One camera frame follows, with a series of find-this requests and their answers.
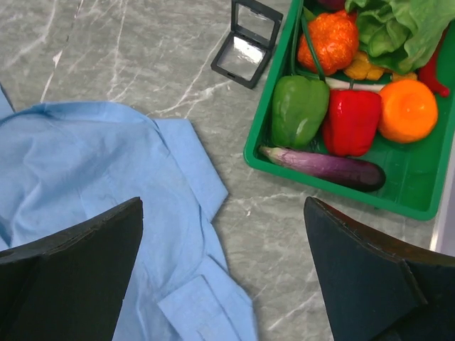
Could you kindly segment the light blue shirt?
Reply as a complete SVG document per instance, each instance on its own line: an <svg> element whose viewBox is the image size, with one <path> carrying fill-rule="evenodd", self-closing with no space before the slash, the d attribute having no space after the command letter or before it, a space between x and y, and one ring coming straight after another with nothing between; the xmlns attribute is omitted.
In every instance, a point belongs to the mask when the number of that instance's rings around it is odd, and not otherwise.
<svg viewBox="0 0 455 341"><path fill-rule="evenodd" d="M228 195L186 119L114 102L15 111L1 96L1 248L84 222L128 199L144 229L113 340L256 340L212 221Z"/></svg>

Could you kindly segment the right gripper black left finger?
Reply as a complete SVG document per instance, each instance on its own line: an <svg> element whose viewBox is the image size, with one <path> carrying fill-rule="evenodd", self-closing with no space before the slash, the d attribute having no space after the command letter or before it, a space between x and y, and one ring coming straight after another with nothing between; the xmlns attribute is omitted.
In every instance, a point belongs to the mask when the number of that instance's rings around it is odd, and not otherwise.
<svg viewBox="0 0 455 341"><path fill-rule="evenodd" d="M2 340L111 340L143 234L134 197L1 252Z"/></svg>

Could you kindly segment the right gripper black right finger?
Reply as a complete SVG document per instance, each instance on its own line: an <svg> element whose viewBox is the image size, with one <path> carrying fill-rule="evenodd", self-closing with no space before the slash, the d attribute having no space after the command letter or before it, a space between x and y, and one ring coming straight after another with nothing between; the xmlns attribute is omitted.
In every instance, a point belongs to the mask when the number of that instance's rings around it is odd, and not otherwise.
<svg viewBox="0 0 455 341"><path fill-rule="evenodd" d="M335 340L453 340L454 257L308 197L304 220Z"/></svg>

